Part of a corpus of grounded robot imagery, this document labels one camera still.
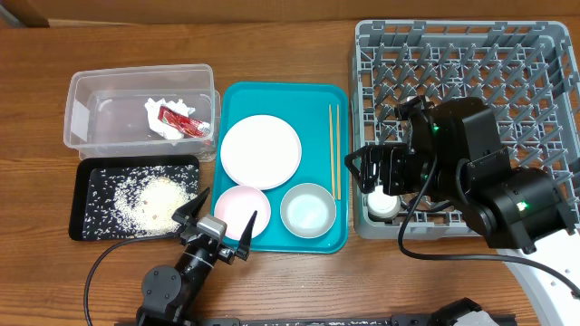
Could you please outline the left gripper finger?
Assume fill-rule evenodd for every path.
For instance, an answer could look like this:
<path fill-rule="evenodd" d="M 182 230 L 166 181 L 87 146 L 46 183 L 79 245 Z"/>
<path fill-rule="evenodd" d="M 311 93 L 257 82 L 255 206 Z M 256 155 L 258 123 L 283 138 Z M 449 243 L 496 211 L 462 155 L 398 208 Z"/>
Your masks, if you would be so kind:
<path fill-rule="evenodd" d="M 210 188 L 207 187 L 199 195 L 186 204 L 178 207 L 172 215 L 172 220 L 181 225 L 194 225 L 198 219 L 198 213 L 204 206 L 210 194 Z"/>
<path fill-rule="evenodd" d="M 252 216 L 248 220 L 246 228 L 244 229 L 244 232 L 242 233 L 238 241 L 236 256 L 237 258 L 240 258 L 244 261 L 246 261 L 250 255 L 251 241 L 253 238 L 252 233 L 256 221 L 256 216 L 257 211 L 254 211 Z"/>

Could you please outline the white cup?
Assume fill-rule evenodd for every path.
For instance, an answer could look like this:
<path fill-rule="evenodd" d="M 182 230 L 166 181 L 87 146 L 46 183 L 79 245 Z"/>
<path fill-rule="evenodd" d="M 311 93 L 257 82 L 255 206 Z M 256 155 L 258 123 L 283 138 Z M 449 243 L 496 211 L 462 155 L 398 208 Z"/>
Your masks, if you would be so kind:
<path fill-rule="evenodd" d="M 383 185 L 379 185 L 367 196 L 367 209 L 373 221 L 390 220 L 400 212 L 401 200 L 397 196 L 386 195 Z"/>

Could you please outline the small pink bowl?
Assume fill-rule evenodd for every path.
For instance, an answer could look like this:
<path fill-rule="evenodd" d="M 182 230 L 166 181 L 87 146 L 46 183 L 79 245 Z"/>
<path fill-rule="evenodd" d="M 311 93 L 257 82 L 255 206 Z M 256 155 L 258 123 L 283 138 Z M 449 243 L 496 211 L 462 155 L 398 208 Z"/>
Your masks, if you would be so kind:
<path fill-rule="evenodd" d="M 260 235 L 268 226 L 271 206 L 266 195 L 250 186 L 235 186 L 224 192 L 214 206 L 214 216 L 227 224 L 226 237 L 238 241 L 256 212 L 252 237 Z"/>

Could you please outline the grey bowl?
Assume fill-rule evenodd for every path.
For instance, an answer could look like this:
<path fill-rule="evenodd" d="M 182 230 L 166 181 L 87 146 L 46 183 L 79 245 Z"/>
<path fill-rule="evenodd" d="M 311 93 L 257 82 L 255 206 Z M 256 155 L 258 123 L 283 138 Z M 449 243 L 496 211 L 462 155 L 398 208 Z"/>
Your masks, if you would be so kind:
<path fill-rule="evenodd" d="M 330 231 L 337 217 L 337 208 L 334 197 L 324 187 L 303 183 L 285 193 L 280 216 L 291 234 L 314 239 Z"/>

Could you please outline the red sauce packet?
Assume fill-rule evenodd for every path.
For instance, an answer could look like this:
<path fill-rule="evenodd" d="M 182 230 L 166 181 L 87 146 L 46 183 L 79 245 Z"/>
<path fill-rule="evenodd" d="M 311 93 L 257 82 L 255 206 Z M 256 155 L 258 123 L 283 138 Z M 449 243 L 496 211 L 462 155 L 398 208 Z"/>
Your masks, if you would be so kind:
<path fill-rule="evenodd" d="M 193 138 L 203 138 L 210 133 L 211 125 L 208 122 L 181 115 L 167 106 L 159 108 L 158 119 L 182 134 Z"/>

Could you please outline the large white plate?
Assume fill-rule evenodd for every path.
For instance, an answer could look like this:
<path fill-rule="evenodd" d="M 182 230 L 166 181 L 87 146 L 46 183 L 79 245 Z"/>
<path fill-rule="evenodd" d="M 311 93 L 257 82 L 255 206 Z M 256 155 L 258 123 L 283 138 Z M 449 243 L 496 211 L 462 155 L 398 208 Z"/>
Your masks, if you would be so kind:
<path fill-rule="evenodd" d="M 294 128 L 271 115 L 254 115 L 234 124 L 220 147 L 220 161 L 237 184 L 260 190 L 283 185 L 297 171 L 302 144 Z"/>

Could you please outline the white napkin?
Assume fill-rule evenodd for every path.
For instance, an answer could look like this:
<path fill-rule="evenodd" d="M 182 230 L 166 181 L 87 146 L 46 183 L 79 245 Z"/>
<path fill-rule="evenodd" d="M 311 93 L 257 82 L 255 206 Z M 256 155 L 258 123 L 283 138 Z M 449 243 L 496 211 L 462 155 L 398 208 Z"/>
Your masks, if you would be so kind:
<path fill-rule="evenodd" d="M 188 117 L 196 110 L 194 107 L 187 106 L 182 99 L 179 99 L 178 101 L 166 101 L 162 98 L 159 101 L 155 101 L 152 98 L 148 98 L 144 103 L 144 107 L 147 111 L 150 129 L 159 134 L 162 138 L 168 140 L 183 139 L 184 134 L 159 119 L 160 109 L 166 107 L 185 117 Z"/>

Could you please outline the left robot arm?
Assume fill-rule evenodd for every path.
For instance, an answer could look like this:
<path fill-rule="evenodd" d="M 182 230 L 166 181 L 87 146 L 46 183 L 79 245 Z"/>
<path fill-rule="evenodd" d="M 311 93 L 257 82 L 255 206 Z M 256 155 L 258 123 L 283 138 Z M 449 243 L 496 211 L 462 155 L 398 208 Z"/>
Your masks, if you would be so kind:
<path fill-rule="evenodd" d="M 216 262 L 232 264 L 237 258 L 248 258 L 257 212 L 250 216 L 238 246 L 230 247 L 224 243 L 227 224 L 212 215 L 198 215 L 208 195 L 205 189 L 172 215 L 180 224 L 177 238 L 185 250 L 175 265 L 158 265 L 144 276 L 138 326 L 195 325 L 189 310 Z"/>

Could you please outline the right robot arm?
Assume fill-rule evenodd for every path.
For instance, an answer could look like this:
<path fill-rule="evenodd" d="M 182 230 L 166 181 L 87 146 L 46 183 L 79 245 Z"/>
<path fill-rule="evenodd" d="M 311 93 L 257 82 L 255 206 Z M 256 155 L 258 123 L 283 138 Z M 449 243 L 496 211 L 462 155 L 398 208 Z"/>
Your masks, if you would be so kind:
<path fill-rule="evenodd" d="M 538 168 L 514 168 L 493 110 L 480 98 L 436 105 L 418 96 L 395 108 L 411 125 L 404 143 L 367 145 L 344 158 L 359 189 L 382 185 L 458 209 L 493 254 L 421 254 L 426 261 L 507 265 L 544 325 L 579 322 L 579 233 L 558 184 Z"/>

